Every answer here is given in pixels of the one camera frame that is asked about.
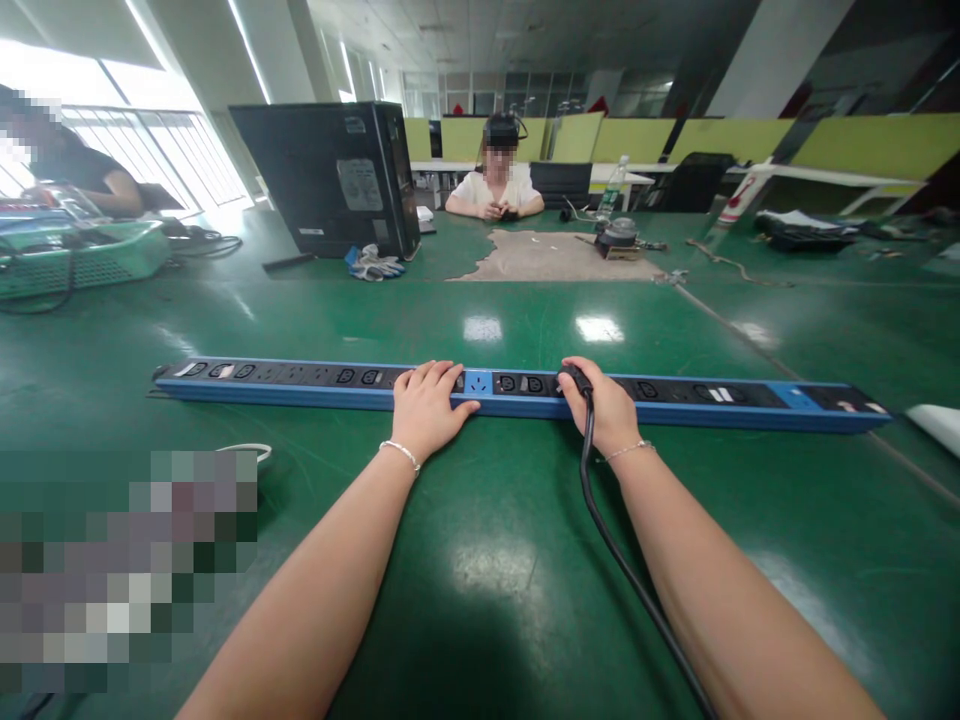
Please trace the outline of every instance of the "black computer tower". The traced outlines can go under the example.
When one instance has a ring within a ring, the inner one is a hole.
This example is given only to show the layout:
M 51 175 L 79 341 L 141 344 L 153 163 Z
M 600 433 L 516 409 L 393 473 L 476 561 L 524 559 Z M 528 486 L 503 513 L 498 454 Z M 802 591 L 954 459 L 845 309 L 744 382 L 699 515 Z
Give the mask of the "black computer tower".
M 376 243 L 412 260 L 420 247 L 403 110 L 392 103 L 230 108 L 301 252 L 342 258 Z

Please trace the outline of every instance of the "plug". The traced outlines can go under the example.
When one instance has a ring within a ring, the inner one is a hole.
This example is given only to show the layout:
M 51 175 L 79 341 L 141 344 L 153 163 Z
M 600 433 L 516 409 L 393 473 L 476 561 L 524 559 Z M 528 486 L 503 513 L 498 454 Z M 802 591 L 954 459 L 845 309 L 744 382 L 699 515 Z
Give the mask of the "plug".
M 593 385 L 590 383 L 590 380 L 587 379 L 587 376 L 584 375 L 583 371 L 576 365 L 564 365 L 560 368 L 560 372 L 565 372 L 573 378 L 573 381 L 577 384 L 577 390 L 584 397 L 587 396 L 588 392 L 593 392 Z M 557 384 L 559 385 L 559 373 L 557 373 L 557 375 Z

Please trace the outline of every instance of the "plastic crate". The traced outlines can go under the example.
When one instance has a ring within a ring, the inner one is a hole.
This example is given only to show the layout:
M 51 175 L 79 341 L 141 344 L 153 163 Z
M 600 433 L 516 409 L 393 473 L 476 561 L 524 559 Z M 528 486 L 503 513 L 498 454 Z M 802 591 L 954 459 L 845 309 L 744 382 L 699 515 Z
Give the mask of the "plastic crate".
M 153 275 L 170 259 L 170 241 L 162 223 L 129 222 L 97 228 L 119 242 L 74 251 L 74 288 L 111 285 Z M 17 249 L 57 243 L 74 229 L 3 233 Z M 30 253 L 11 258 L 0 245 L 0 299 L 65 292 L 69 279 L 68 250 Z

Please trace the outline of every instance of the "hand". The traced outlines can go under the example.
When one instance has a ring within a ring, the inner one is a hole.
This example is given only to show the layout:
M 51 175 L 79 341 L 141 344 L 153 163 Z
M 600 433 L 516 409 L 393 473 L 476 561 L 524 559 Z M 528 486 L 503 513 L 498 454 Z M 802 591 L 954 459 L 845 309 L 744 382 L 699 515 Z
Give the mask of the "hand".
M 393 384 L 391 440 L 413 453 L 421 465 L 456 437 L 463 423 L 480 409 L 476 400 L 450 408 L 450 392 L 463 365 L 431 360 L 407 370 Z
M 637 429 L 637 406 L 615 381 L 603 374 L 592 360 L 582 357 L 563 359 L 564 365 L 576 365 L 593 385 L 593 445 L 603 455 L 640 442 Z M 563 396 L 567 399 L 577 429 L 583 433 L 587 421 L 587 401 L 577 390 L 577 384 L 567 373 L 560 373 L 558 380 Z
M 481 205 L 477 210 L 477 217 L 481 220 L 499 220 L 503 210 L 496 203 Z

